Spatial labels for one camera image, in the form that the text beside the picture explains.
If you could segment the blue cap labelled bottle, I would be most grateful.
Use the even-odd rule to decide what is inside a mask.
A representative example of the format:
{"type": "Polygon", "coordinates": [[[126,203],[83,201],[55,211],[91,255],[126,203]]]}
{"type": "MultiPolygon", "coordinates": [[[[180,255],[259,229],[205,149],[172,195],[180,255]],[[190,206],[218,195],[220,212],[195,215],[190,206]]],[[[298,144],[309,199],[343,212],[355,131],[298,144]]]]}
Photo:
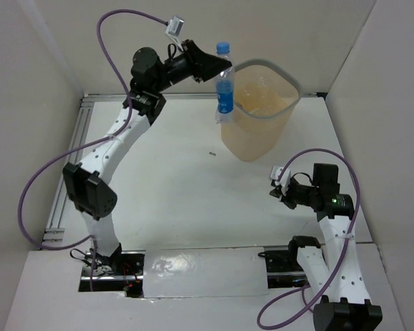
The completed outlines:
{"type": "Polygon", "coordinates": [[[218,107],[216,109],[216,123],[224,123],[231,120],[234,110],[234,76],[235,68],[222,71],[215,78],[216,96],[218,99],[218,107]]]}

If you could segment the clear bottle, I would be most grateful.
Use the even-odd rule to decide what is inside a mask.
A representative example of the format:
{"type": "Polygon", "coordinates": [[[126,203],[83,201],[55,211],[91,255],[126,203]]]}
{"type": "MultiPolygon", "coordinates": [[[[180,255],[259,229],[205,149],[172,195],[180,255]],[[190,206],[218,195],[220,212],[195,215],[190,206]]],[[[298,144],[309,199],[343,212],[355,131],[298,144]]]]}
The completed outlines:
{"type": "Polygon", "coordinates": [[[240,92],[240,103],[248,110],[274,106],[276,98],[276,91],[263,79],[244,83],[240,92]]]}

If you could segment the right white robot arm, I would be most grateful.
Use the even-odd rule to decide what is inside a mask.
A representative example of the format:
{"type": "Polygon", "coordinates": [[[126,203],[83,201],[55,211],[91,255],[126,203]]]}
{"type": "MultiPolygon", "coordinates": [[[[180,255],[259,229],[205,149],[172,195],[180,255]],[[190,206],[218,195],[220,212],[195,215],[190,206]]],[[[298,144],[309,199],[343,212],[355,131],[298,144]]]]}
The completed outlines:
{"type": "Polygon", "coordinates": [[[270,195],[290,209],[310,207],[323,233],[324,245],[315,237],[295,236],[287,253],[289,267],[304,271],[318,298],[311,308],[315,330],[375,330],[382,309],[372,304],[364,283],[352,223],[355,206],[340,193],[338,167],[315,164],[310,185],[280,166],[273,167],[270,178],[270,195]]]}

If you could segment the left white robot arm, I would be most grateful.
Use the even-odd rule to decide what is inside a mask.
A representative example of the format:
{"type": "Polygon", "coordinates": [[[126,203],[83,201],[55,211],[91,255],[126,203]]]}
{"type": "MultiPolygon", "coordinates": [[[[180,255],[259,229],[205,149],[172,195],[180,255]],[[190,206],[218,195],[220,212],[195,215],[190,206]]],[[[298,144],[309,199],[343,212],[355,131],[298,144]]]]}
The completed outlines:
{"type": "Polygon", "coordinates": [[[97,266],[107,275],[116,274],[122,267],[121,243],[112,220],[118,197],[110,181],[116,168],[157,120],[166,102],[164,90],[189,77],[197,82],[208,81],[232,67],[230,60],[203,52],[192,40],[182,43],[180,54],[176,54],[175,47],[168,45],[165,61],[150,47],[135,52],[130,93],[105,141],[77,164],[67,163],[63,168],[68,197],[94,237],[92,252],[98,259],[97,266]]]}

